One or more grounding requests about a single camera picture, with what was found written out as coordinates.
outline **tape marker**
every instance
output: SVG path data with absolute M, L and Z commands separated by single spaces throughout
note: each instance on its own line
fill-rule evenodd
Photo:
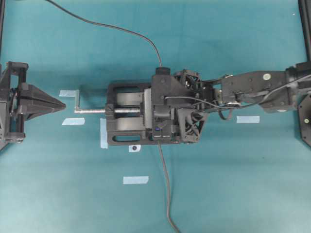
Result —
M 149 176 L 124 176 L 123 184 L 146 184 Z
M 66 118 L 63 125 L 84 125 L 85 122 L 84 118 Z
M 238 124 L 255 124 L 260 122 L 260 116 L 237 116 Z
M 75 90 L 60 90 L 59 92 L 60 97 L 76 97 L 76 91 Z

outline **black wire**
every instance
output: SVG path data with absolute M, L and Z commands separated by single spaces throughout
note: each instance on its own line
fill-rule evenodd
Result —
M 233 109 L 230 109 L 229 110 L 229 115 L 227 117 L 225 117 L 222 113 L 222 111 L 219 109 L 218 110 L 218 115 L 219 117 L 221 118 L 221 120 L 231 120 L 232 119 L 232 112 L 233 112 Z
M 170 187 L 170 177 L 169 177 L 169 173 L 168 173 L 167 168 L 166 168 L 162 147 L 161 147 L 161 144 L 160 144 L 159 141 L 157 142 L 157 145 L 159 147 L 160 157 L 161 157 L 161 161 L 162 161 L 162 164 L 163 164 L 163 170 L 164 170 L 164 173 L 165 173 L 166 186 L 167 186 L 166 217 L 167 217 L 170 225 L 172 226 L 172 228 L 175 230 L 175 232 L 180 233 L 179 229 L 177 228 L 177 226 L 175 225 L 175 223 L 171 219 L 171 187 Z
M 224 108 L 224 109 L 230 109 L 230 108 L 233 108 L 233 109 L 236 109 L 236 107 L 225 107 L 225 106 L 219 106 L 219 105 L 216 105 L 216 104 L 213 104 L 211 102 L 208 102 L 206 100 L 201 100 L 201 99 L 197 99 L 195 97 L 190 97 L 190 96 L 166 96 L 164 99 L 189 99 L 189 100 L 196 100 L 196 101 L 200 101 L 202 103 L 206 103 L 206 104 L 209 104 L 210 106 L 213 106 L 215 108 Z
M 294 81 L 291 81 L 291 82 L 288 82 L 282 86 L 279 86 L 271 91 L 269 91 L 268 94 L 264 95 L 263 98 L 259 101 L 256 101 L 254 103 L 251 103 L 251 104 L 247 104 L 247 105 L 242 105 L 242 106 L 235 106 L 235 107 L 230 107 L 230 106 L 219 106 L 219 105 L 216 105 L 216 104 L 213 104 L 211 102 L 208 102 L 208 101 L 205 101 L 205 100 L 201 100 L 201 99 L 197 99 L 195 97 L 189 97 L 189 96 L 166 96 L 164 99 L 190 99 L 190 100 L 196 100 L 196 101 L 199 101 L 199 102 L 202 102 L 202 103 L 206 103 L 206 104 L 209 104 L 210 106 L 213 106 L 217 109 L 241 109 L 241 108 L 248 108 L 250 106 L 253 106 L 253 105 L 256 105 L 256 104 L 262 104 L 264 103 L 273 93 L 287 87 L 288 85 L 290 84 L 293 84 L 293 83 L 296 83 L 296 82 L 299 82 L 299 81 L 303 81 L 305 79 L 308 79 L 308 78 L 311 78 L 311 74 L 307 75 L 307 76 L 304 76 L 304 77 L 301 77 L 299 79 L 296 79 Z
M 107 28 L 112 28 L 112 29 L 116 29 L 116 30 L 119 30 L 119 31 L 123 31 L 123 32 L 126 32 L 126 33 L 130 33 L 132 35 L 136 35 L 136 36 L 139 36 L 140 38 L 143 38 L 145 39 L 146 41 L 148 41 L 151 46 L 155 49 L 155 52 L 156 52 L 156 55 L 157 55 L 157 58 L 159 60 L 159 63 L 160 63 L 160 67 L 162 66 L 162 60 L 161 60 L 161 57 L 160 57 L 160 53 L 159 51 L 157 50 L 156 48 L 156 45 L 152 42 L 151 39 L 145 37 L 144 35 L 142 34 L 139 34 L 139 33 L 136 33 L 136 32 L 133 32 L 133 31 L 130 31 L 130 30 L 127 30 L 127 29 L 124 29 L 124 28 L 120 28 L 120 27 L 117 27 L 117 26 L 113 26 L 113 25 L 109 25 L 109 24 L 104 24 L 104 23 L 98 23 L 98 22 L 94 22 L 94 21 L 91 21 L 91 20 L 88 20 L 88 19 L 85 19 L 85 18 L 82 18 L 78 15 L 75 15 L 74 13 L 70 12 L 69 10 L 66 10 L 65 8 L 63 8 L 62 6 L 58 5 L 57 3 L 55 3 L 54 1 L 52 0 L 45 0 L 51 4 L 53 4 L 54 6 L 56 6 L 57 8 L 59 8 L 60 10 L 66 12 L 67 14 L 71 15 L 72 17 L 75 17 L 83 22 L 86 22 L 86 23 L 90 23 L 90 24 L 94 24 L 94 25 L 97 25 L 97 26 L 101 26 L 101 27 L 107 27 Z

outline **robotic arm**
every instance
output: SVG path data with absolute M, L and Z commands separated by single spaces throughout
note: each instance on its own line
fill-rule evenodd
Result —
M 172 75 L 169 68 L 160 67 L 150 83 L 111 84 L 102 111 L 77 106 L 75 112 L 105 113 L 110 145 L 195 143 L 211 113 L 229 120 L 234 109 L 255 104 L 267 113 L 297 110 L 298 95 L 311 91 L 310 79 L 311 62 L 285 71 L 254 71 L 209 81 L 197 72 Z

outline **black metal frame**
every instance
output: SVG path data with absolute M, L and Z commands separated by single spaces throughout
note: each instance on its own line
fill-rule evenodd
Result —
M 311 0 L 298 0 L 301 24 L 305 39 L 307 60 L 311 61 Z M 303 141 L 311 146 L 311 98 L 305 96 L 298 108 L 300 134 Z
M 5 12 L 5 0 L 0 0 L 0 55 L 1 55 L 1 47 L 2 47 L 4 12 Z

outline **teal backdrop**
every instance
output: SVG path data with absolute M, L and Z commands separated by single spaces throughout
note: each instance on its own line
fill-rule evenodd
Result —
M 296 0 L 58 0 L 76 14 L 151 38 L 164 66 L 203 79 L 284 70 L 306 61 Z M 100 148 L 100 115 L 62 126 L 81 106 L 103 107 L 112 81 L 147 81 L 158 66 L 146 41 L 78 21 L 44 0 L 7 0 L 1 64 L 29 64 L 28 83 L 67 105 L 26 123 L 0 155 L 1 233 L 170 233 L 156 146 Z M 236 116 L 260 116 L 237 124 Z M 198 144 L 163 146 L 172 218 L 187 233 L 309 233 L 311 150 L 297 112 L 212 115 Z M 123 176 L 149 176 L 123 185 Z

